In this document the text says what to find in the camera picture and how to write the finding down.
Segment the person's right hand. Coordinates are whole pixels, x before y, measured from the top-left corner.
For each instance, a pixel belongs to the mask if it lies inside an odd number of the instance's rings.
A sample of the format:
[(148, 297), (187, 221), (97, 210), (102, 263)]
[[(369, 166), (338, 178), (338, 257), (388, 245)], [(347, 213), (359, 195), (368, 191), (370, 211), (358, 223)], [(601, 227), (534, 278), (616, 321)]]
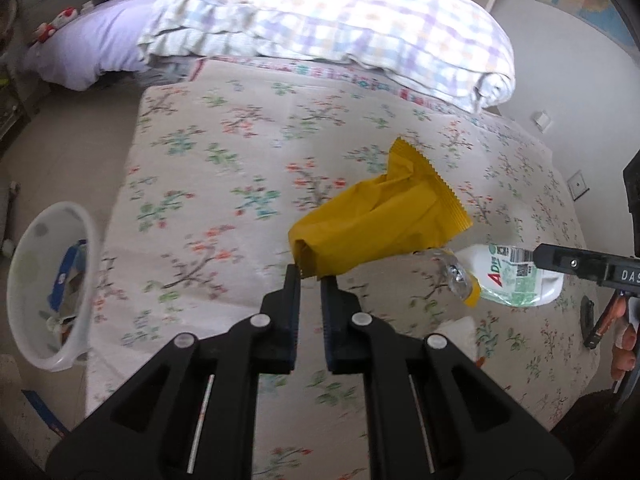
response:
[(634, 345), (637, 336), (634, 326), (626, 319), (626, 306), (623, 302), (616, 304), (614, 315), (615, 337), (612, 348), (611, 377), (614, 382), (618, 382), (636, 365)]

